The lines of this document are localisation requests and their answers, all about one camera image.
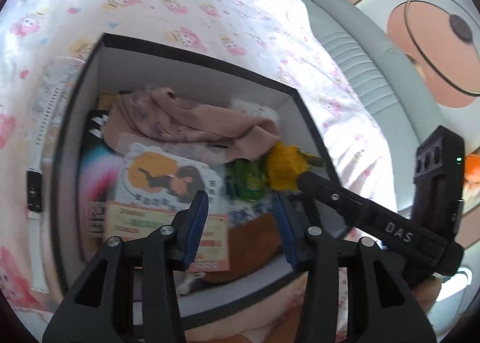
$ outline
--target illustration of woman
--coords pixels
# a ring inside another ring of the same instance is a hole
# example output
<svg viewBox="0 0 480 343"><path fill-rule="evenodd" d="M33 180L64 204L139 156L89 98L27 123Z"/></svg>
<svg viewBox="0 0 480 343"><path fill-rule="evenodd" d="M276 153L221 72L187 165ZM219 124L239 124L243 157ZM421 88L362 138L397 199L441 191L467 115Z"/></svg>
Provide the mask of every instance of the illustration of woman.
<svg viewBox="0 0 480 343"><path fill-rule="evenodd" d="M152 176L140 167L138 172L145 174L150 188L165 188L170 195L177 197L180 203L191 203L198 190L205 190L202 176L194 166L179 167L172 175Z"/></svg>

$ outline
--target bed sheet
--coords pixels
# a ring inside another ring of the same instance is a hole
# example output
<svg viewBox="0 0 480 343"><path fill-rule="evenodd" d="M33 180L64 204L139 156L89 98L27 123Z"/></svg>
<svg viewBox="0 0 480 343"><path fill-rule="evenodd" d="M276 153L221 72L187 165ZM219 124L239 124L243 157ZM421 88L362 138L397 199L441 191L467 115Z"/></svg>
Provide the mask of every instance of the bed sheet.
<svg viewBox="0 0 480 343"><path fill-rule="evenodd" d="M44 65L57 56L85 60L104 32L199 52L297 88L343 185L396 211L387 142L314 38L301 1L8 0L0 12L0 286L24 319L26 309L57 306L48 294L30 290L25 171L38 127L32 106ZM302 282L279 312L304 290ZM281 313L275 315L256 327ZM189 339L203 336L220 337L210 331Z"/></svg>

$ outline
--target box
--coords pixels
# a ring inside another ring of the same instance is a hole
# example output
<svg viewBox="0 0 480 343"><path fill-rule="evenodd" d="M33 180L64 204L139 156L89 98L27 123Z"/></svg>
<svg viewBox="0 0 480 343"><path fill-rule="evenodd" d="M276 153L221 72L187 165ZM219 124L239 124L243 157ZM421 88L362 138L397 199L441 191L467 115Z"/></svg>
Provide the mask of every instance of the box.
<svg viewBox="0 0 480 343"><path fill-rule="evenodd" d="M170 87L178 96L214 106L228 107L230 100L237 98L273 108L279 115L282 142L321 156L325 163L322 175L340 184L315 123L294 88L195 52L104 34L71 94L53 162L51 244L58 283L64 293L86 264L79 253L75 180L87 114L94 108L99 93L115 94L142 87ZM208 293L208 289L182 297L179 307L182 317L188 320L185 328L226 317L261 300L272 293L272 288L280 288L296 276L281 256L264 269L223 286L234 287L220 287L224 293L216 295Z"/></svg>

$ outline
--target pink fabric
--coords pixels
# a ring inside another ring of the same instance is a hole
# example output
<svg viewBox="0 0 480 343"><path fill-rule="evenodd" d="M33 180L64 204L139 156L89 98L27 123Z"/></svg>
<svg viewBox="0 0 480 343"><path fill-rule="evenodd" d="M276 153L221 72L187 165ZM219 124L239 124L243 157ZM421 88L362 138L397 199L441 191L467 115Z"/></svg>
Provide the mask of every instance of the pink fabric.
<svg viewBox="0 0 480 343"><path fill-rule="evenodd" d="M228 147L226 162L256 160L280 138L268 118L180 99L170 88L119 96L103 135L109 147L115 149L122 132L163 142L215 142Z"/></svg>

